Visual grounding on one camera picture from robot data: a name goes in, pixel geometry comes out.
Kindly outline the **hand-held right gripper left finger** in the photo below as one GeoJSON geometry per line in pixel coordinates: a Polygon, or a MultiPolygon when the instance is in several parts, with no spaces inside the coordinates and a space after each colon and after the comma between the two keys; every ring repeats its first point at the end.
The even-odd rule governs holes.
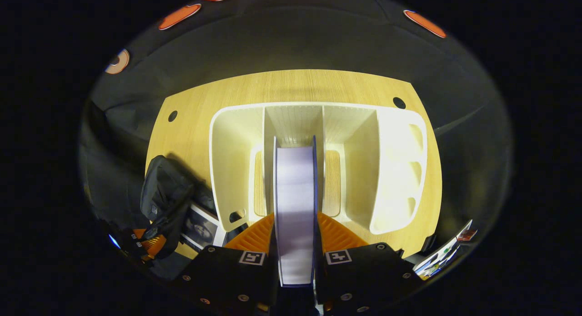
{"type": "Polygon", "coordinates": [[[269,315],[279,287],[274,215],[225,247],[204,248],[175,279],[179,295],[216,315],[269,315]]]}

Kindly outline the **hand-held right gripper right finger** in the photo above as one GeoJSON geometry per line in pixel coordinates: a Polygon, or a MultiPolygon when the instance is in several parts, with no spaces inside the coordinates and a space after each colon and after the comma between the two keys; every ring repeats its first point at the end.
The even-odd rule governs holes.
{"type": "Polygon", "coordinates": [[[317,214],[315,294],[324,315],[375,315],[425,284],[387,243],[368,244],[332,217],[317,214]]]}

